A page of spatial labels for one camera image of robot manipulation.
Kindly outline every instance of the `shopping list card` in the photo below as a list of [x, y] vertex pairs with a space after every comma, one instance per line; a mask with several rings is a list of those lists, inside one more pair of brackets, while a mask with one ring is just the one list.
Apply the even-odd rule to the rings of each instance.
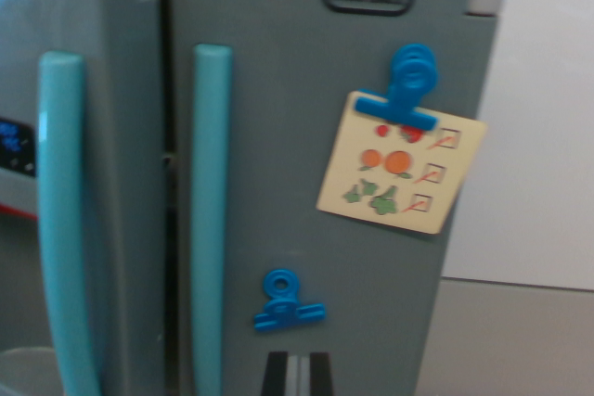
[[483, 140], [486, 124], [438, 111], [434, 130], [355, 111], [351, 93], [317, 200], [321, 211], [437, 234]]

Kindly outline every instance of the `teal handle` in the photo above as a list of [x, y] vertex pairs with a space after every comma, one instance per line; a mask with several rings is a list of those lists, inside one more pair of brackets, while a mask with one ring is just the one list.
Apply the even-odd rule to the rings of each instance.
[[39, 239], [52, 339], [66, 394], [100, 396], [84, 297], [84, 61], [50, 51], [39, 71]]
[[191, 173], [191, 313], [196, 392], [222, 394], [226, 170], [233, 52], [194, 48]]

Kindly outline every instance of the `fruit illustration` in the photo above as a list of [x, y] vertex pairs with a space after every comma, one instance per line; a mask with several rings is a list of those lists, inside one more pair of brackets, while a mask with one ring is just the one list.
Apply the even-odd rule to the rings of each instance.
[[412, 178], [407, 170], [412, 165], [412, 157], [409, 153], [399, 150], [388, 155], [383, 163], [383, 167], [389, 173], [400, 176], [402, 178]]
[[394, 194], [396, 193], [396, 186], [392, 185], [383, 194], [375, 197], [369, 203], [375, 212], [379, 215], [385, 215], [386, 213], [397, 213], [396, 203], [394, 201]]
[[423, 131], [409, 125], [403, 125], [400, 127], [400, 134], [409, 142], [416, 143], [420, 141], [423, 136]]
[[361, 162], [363, 163], [363, 167], [359, 170], [368, 171], [369, 169], [380, 165], [381, 154], [377, 150], [371, 148], [361, 154]]
[[381, 136], [382, 138], [386, 136], [388, 132], [390, 132], [390, 127], [388, 127], [387, 125], [378, 125], [375, 128], [375, 133]]

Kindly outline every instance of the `blue clip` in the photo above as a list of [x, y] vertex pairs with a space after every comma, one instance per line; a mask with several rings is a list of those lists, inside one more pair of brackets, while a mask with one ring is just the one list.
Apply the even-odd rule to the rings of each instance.
[[433, 52], [422, 44], [405, 45], [392, 58], [390, 68], [390, 86], [386, 96], [361, 90], [363, 93], [385, 97], [388, 102], [359, 97], [355, 102], [355, 110], [424, 131], [433, 130], [437, 118], [414, 110], [421, 97], [431, 92], [437, 84]]
[[264, 312], [256, 314], [253, 327], [265, 332], [290, 326], [311, 324], [326, 318], [322, 303], [301, 306], [297, 299], [299, 279], [288, 269], [276, 269], [264, 279], [264, 291], [270, 297]]

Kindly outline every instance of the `digital display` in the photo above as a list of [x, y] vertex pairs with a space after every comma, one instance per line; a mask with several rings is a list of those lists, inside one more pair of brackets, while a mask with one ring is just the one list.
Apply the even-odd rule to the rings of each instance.
[[0, 168], [35, 176], [35, 131], [0, 118]]

